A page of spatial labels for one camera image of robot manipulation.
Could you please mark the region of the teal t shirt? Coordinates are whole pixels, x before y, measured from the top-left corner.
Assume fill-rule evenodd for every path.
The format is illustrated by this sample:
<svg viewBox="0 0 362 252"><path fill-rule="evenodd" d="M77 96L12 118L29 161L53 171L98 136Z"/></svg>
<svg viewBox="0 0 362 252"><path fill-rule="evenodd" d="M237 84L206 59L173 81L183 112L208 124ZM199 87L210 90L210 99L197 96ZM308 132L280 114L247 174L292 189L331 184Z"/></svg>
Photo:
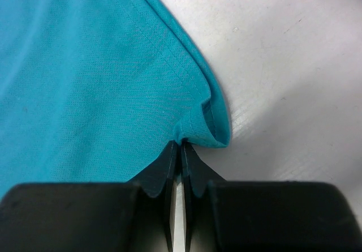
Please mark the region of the teal t shirt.
<svg viewBox="0 0 362 252"><path fill-rule="evenodd" d="M171 140L230 139L215 76L160 0L1 0L1 194L123 182Z"/></svg>

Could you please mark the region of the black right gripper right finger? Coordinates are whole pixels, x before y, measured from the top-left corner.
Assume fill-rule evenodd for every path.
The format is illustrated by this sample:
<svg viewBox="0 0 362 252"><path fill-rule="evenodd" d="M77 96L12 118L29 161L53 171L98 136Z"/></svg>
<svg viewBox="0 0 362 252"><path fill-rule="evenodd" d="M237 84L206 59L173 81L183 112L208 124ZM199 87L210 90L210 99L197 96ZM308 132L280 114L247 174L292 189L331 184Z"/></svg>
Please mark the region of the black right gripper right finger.
<svg viewBox="0 0 362 252"><path fill-rule="evenodd" d="M180 148L181 180L184 203L186 251L217 251L217 235L212 192L214 182L224 182L206 165L190 143Z"/></svg>

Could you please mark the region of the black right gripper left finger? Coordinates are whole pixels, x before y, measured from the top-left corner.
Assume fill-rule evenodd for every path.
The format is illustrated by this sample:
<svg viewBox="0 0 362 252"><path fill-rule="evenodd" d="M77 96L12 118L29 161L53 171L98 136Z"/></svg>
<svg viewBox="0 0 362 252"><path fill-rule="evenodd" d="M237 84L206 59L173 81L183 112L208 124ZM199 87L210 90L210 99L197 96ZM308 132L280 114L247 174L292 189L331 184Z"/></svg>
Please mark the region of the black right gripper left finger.
<svg viewBox="0 0 362 252"><path fill-rule="evenodd" d="M128 183L126 251L173 251L178 145L169 141L159 156Z"/></svg>

